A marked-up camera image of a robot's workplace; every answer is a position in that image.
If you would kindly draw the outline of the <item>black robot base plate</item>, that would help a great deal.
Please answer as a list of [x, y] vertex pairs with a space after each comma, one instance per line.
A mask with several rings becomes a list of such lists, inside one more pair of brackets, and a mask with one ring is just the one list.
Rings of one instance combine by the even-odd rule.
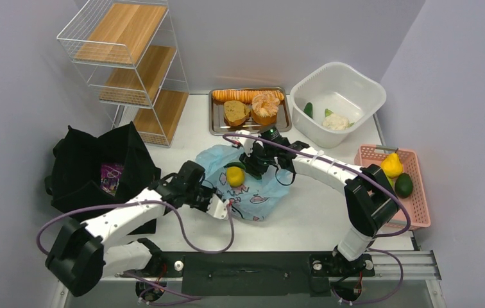
[[142, 278], [177, 281], [191, 296], [330, 296], [334, 286], [349, 287], [359, 277], [374, 277], [372, 258], [348, 262], [330, 252], [163, 252]]

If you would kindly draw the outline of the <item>yellow pear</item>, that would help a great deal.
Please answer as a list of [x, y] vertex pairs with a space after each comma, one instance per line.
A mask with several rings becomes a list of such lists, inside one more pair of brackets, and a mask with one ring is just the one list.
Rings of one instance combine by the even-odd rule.
[[389, 154], [380, 164], [381, 169], [389, 178], [397, 178], [404, 172], [400, 157], [396, 152]]

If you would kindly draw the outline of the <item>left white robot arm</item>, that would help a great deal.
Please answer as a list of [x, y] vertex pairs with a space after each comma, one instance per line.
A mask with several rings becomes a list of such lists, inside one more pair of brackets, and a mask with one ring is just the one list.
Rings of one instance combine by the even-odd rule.
[[126, 271], [153, 276], [169, 270], [163, 251], [151, 240], [118, 242], [154, 219], [184, 205], [213, 218], [229, 217], [230, 203], [215, 188], [203, 185], [205, 170], [186, 161], [178, 173], [152, 182], [128, 203], [110, 204], [110, 211], [83, 222], [69, 219], [61, 227], [46, 258], [46, 268], [73, 296], [91, 291], [103, 277]]

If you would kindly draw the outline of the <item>blue printed plastic bag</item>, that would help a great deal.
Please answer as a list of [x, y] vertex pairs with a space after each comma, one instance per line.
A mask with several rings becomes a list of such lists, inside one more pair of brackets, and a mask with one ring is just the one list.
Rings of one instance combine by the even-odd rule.
[[232, 203], [235, 217], [249, 221], [263, 221], [277, 203], [289, 193], [288, 182], [292, 173], [269, 167], [260, 180], [245, 174], [244, 183], [231, 187], [226, 176], [226, 165], [239, 163], [243, 150], [225, 145], [215, 145], [200, 152], [195, 162], [205, 169], [205, 181], [215, 187], [219, 197]]

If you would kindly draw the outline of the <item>black fabric tote bag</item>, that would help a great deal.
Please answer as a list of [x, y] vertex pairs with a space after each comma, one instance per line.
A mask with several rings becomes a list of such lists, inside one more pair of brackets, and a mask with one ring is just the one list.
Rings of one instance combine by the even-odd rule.
[[[96, 205], [126, 203], [160, 178], [157, 167], [133, 123], [99, 137], [69, 127], [53, 148], [53, 170], [44, 180], [51, 206], [67, 213]], [[100, 186], [101, 165], [124, 166], [115, 196]]]

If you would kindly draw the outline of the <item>yellow lemon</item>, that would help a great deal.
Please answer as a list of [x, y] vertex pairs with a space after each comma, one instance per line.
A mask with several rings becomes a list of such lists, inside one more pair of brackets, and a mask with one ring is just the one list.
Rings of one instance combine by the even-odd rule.
[[245, 181], [245, 171], [240, 167], [228, 167], [226, 170], [226, 181], [230, 187], [240, 187]]

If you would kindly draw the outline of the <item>green chili pepper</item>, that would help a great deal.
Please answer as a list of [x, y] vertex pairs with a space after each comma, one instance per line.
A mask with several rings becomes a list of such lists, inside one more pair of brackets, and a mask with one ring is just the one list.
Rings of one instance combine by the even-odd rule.
[[242, 162], [230, 162], [224, 165], [224, 168], [229, 168], [229, 167], [238, 167], [239, 169], [242, 169], [243, 171], [246, 170], [246, 166]]

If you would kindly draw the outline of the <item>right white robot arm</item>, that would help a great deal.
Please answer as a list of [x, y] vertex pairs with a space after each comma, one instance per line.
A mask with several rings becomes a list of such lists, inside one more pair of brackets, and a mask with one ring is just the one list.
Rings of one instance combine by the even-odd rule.
[[246, 170], [260, 176], [274, 166], [308, 176], [343, 194], [351, 227], [334, 248], [334, 269], [349, 275], [367, 264], [362, 256], [379, 230], [400, 210], [387, 176], [377, 165], [355, 166], [328, 157], [302, 141], [290, 142], [270, 126], [259, 136], [238, 131], [230, 140], [243, 149]]

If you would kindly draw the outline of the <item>purple snack packet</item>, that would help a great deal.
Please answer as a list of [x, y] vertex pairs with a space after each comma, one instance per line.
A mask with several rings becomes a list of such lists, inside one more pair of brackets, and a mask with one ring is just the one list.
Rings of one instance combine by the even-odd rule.
[[119, 181], [123, 173], [124, 166], [118, 163], [104, 163], [101, 165], [101, 179], [99, 186], [100, 188], [115, 196], [117, 188], [119, 187]]

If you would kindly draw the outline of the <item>sesame bagel bread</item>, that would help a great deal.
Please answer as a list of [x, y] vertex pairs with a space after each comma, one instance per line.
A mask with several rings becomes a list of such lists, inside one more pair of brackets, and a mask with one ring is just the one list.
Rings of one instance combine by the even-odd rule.
[[251, 117], [261, 125], [273, 124], [277, 120], [280, 99], [274, 94], [267, 92], [259, 94], [252, 99]]

